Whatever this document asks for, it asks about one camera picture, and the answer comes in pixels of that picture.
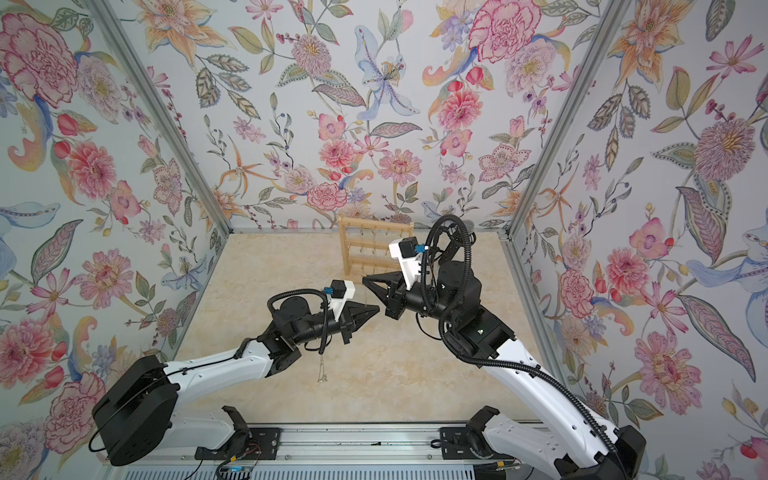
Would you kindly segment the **wooden jewelry display stand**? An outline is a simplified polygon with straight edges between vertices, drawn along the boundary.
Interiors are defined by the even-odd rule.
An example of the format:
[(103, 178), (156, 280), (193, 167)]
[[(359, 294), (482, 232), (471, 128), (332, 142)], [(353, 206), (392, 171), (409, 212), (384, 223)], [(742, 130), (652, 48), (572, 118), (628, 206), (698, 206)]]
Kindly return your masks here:
[(340, 217), (337, 222), (343, 275), (360, 281), (369, 274), (399, 269), (389, 245), (414, 235), (412, 223), (392, 223), (358, 217)]

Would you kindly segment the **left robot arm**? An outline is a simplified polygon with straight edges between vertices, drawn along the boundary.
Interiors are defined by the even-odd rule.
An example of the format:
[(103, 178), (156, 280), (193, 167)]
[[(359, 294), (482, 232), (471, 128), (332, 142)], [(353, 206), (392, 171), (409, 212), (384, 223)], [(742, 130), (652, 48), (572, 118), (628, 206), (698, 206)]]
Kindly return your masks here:
[(134, 463), (159, 449), (196, 450), (198, 459), (235, 460), (257, 446), (248, 422), (233, 406), (195, 413), (188, 404), (252, 380), (285, 371), (301, 346), (319, 341), (324, 351), (334, 335), (350, 342), (377, 315), (379, 306), (299, 289), (270, 298), (272, 320), (257, 337), (232, 350), (164, 363), (154, 356), (135, 361), (92, 410), (99, 446), (113, 466)]

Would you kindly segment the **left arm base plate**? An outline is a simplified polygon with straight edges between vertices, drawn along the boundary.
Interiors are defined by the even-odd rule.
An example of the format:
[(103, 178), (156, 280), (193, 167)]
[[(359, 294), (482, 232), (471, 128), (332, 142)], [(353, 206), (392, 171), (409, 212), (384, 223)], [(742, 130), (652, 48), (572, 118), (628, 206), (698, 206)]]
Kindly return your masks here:
[(275, 460), (282, 430), (276, 427), (250, 427), (249, 432), (236, 431), (218, 449), (198, 447), (195, 460), (240, 461)]

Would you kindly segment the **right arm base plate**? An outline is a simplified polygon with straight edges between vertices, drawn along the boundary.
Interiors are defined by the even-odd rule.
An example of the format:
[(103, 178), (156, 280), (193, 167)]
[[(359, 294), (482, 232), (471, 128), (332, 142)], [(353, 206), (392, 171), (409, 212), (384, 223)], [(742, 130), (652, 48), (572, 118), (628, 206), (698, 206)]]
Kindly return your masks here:
[(430, 441), (444, 460), (513, 460), (514, 457), (493, 451), (479, 433), (466, 426), (444, 426), (438, 437)]

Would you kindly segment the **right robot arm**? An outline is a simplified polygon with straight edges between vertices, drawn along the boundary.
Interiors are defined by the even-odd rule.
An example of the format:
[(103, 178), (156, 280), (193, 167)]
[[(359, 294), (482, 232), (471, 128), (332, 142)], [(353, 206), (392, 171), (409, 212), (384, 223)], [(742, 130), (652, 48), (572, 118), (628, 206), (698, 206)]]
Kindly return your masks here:
[(437, 320), (441, 341), (458, 360), (502, 383), (545, 426), (539, 431), (485, 406), (466, 424), (466, 447), (475, 456), (512, 457), (552, 479), (637, 477), (644, 436), (598, 415), (554, 378), (482, 305), (482, 284), (463, 263), (443, 265), (435, 284), (407, 283), (402, 272), (368, 275), (363, 284), (390, 318), (413, 311)]

